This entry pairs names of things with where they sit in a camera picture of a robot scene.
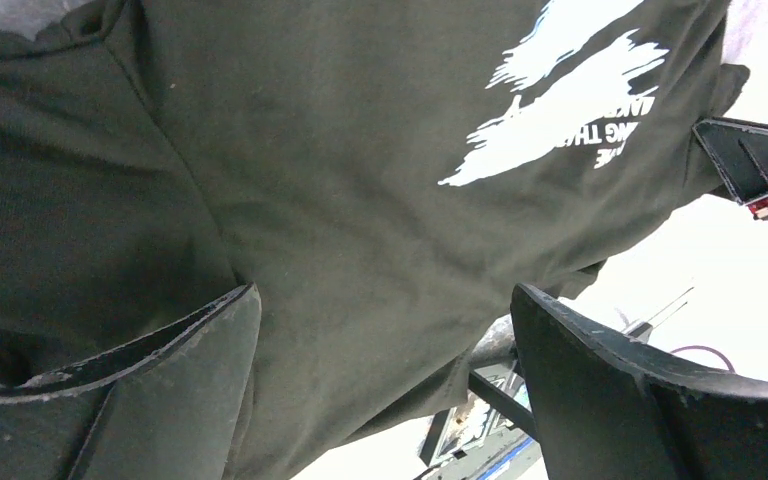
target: wire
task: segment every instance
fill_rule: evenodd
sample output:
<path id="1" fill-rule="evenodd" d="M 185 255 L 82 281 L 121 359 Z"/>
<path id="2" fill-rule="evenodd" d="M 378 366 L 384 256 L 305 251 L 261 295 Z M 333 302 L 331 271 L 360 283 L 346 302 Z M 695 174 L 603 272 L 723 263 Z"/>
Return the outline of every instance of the wire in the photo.
<path id="1" fill-rule="evenodd" d="M 713 349 L 713 348 L 711 348 L 711 347 L 706 347 L 706 346 L 704 346 L 704 345 L 689 345 L 689 346 L 687 346 L 687 347 L 681 347 L 681 348 L 677 348 L 677 349 L 675 349 L 675 350 L 671 351 L 670 353 L 672 353 L 672 354 L 676 354 L 676 353 L 679 353 L 679 352 L 685 352 L 685 351 L 687 351 L 687 350 L 702 350 L 702 351 L 704 351 L 704 352 L 713 353 L 714 355 L 716 355 L 717 357 L 719 357 L 719 358 L 720 358 L 720 360 L 722 360 L 722 361 L 723 361 L 723 363 L 725 363 L 725 364 L 726 364 L 726 368 L 728 368 L 728 371 L 729 371 L 729 372 L 731 372 L 731 373 L 737 373 L 737 372 L 734 370 L 734 365 L 731 363 L 731 361 L 728 359 L 728 357 L 726 357 L 725 355 L 723 355 L 722 353 L 720 353 L 720 351 L 719 351 L 719 350 Z"/>
<path id="2" fill-rule="evenodd" d="M 676 303 L 678 303 L 680 300 L 684 299 L 684 297 L 686 297 L 686 296 L 687 296 L 687 294 L 688 294 L 688 293 L 690 293 L 690 292 L 692 292 L 694 289 L 696 289 L 696 287 L 695 287 L 695 286 L 691 286 L 690 288 L 688 288 L 687 290 L 685 290 L 685 291 L 684 291 L 684 293 L 682 293 L 681 295 L 679 295 L 678 297 L 676 297 L 676 298 L 675 298 L 675 299 L 674 299 L 672 302 L 668 303 L 668 304 L 667 304 L 667 305 L 666 305 L 664 308 L 662 308 L 662 309 L 658 310 L 658 311 L 655 313 L 655 315 L 652 315 L 652 316 L 649 318 L 649 320 L 647 320 L 647 322 L 649 322 L 649 323 L 651 323 L 651 324 L 655 325 L 656 327 L 657 327 L 658 325 L 660 325 L 660 324 L 662 324 L 662 323 L 666 322 L 666 321 L 667 321 L 667 320 L 668 320 L 668 319 L 669 319 L 669 318 L 670 318 L 670 317 L 671 317 L 673 314 L 675 314 L 676 312 L 678 312 L 679 310 L 681 310 L 682 308 L 684 308 L 684 307 L 685 307 L 685 305 L 687 305 L 687 302 L 684 302 L 684 305 L 682 305 L 682 306 L 678 307 L 678 308 L 677 308 L 677 309 L 676 309 L 676 310 L 675 310 L 673 313 L 671 313 L 670 315 L 668 315 L 668 316 L 667 316 L 667 318 L 665 318 L 665 319 L 661 320 L 660 322 L 658 322 L 658 323 L 657 323 L 657 325 L 655 324 L 655 319 L 656 319 L 656 318 L 658 318 L 659 316 L 661 316 L 661 314 L 662 314 L 662 313 L 666 312 L 666 311 L 667 311 L 667 310 L 668 310 L 670 307 L 672 307 L 673 305 L 675 305 Z"/>

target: dark green t-shirt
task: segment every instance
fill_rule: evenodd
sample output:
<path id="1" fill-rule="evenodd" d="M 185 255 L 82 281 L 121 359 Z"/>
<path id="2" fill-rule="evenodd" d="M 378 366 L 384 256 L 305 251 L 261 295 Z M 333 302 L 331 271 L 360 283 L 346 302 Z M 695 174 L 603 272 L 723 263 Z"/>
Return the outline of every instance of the dark green t-shirt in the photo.
<path id="1" fill-rule="evenodd" d="M 0 33 L 0 343 L 39 373 L 256 282 L 227 478 L 458 403 L 516 282 L 575 296 L 719 185 L 690 126 L 746 79 L 727 4 L 110 0 Z"/>

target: person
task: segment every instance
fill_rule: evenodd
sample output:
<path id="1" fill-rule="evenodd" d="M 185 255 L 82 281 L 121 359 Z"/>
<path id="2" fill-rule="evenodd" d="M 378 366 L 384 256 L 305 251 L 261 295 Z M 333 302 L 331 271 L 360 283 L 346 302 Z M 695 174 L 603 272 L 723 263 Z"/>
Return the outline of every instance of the person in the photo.
<path id="1" fill-rule="evenodd" d="M 254 283 L 223 478 L 462 403 L 517 282 L 719 186 L 728 4 L 0 0 L 0 383 Z"/>

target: white graphic print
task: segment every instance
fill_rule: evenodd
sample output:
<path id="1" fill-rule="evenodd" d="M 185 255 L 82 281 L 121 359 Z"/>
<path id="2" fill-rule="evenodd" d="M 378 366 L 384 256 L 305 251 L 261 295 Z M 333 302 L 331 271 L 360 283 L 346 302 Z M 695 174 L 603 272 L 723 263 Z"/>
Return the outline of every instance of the white graphic print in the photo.
<path id="1" fill-rule="evenodd" d="M 514 93 L 533 86 L 600 29 L 643 1 L 550 1 L 534 31 L 506 52 L 510 56 L 496 69 L 487 88 L 513 83 Z M 582 9 L 590 15 L 586 21 L 580 20 Z M 609 123 L 604 131 L 590 123 L 602 118 L 640 117 L 652 108 L 654 97 L 649 95 L 657 85 L 632 94 L 629 82 L 664 63 L 668 50 L 656 43 L 636 45 L 630 39 L 636 31 L 626 32 L 584 60 L 532 103 L 522 105 L 522 95 L 515 95 L 504 115 L 485 122 L 467 137 L 473 150 L 464 157 L 457 173 L 439 184 L 464 186 L 539 160 L 555 148 L 613 144 L 598 150 L 595 168 L 622 154 L 637 122 Z"/>
<path id="2" fill-rule="evenodd" d="M 644 0 L 551 0 L 543 7 L 531 34 L 496 69 L 487 88 L 514 83 L 511 91 L 525 90 L 562 61 L 578 53 L 593 35 L 614 20 L 626 16 Z"/>

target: cable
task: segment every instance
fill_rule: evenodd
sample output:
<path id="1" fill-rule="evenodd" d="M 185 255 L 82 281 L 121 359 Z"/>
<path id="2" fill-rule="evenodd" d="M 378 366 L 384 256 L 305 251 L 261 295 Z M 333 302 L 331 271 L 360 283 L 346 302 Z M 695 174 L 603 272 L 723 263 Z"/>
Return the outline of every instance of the cable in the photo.
<path id="1" fill-rule="evenodd" d="M 728 368 L 728 371 L 729 371 L 729 372 L 731 372 L 731 373 L 737 373 L 737 372 L 734 370 L 734 365 L 731 363 L 731 361 L 730 361 L 730 360 L 729 360 L 729 359 L 728 359 L 728 358 L 727 358 L 725 355 L 723 355 L 722 353 L 720 353 L 720 351 L 719 351 L 719 350 L 715 350 L 715 349 L 713 349 L 713 348 L 711 348 L 711 347 L 706 347 L 706 346 L 704 346 L 704 345 L 689 345 L 689 346 L 687 346 L 687 347 L 681 347 L 681 348 L 677 348 L 677 349 L 675 349 L 675 350 L 671 351 L 670 353 L 672 353 L 672 354 L 676 354 L 676 353 L 679 353 L 679 352 L 684 352 L 684 351 L 687 351 L 687 350 L 702 350 L 702 351 L 704 351 L 704 352 L 713 353 L 714 355 L 716 355 L 717 357 L 719 357 L 719 358 L 720 358 L 720 360 L 722 360 L 722 361 L 723 361 L 723 363 L 725 363 L 725 364 L 726 364 L 726 368 Z"/>

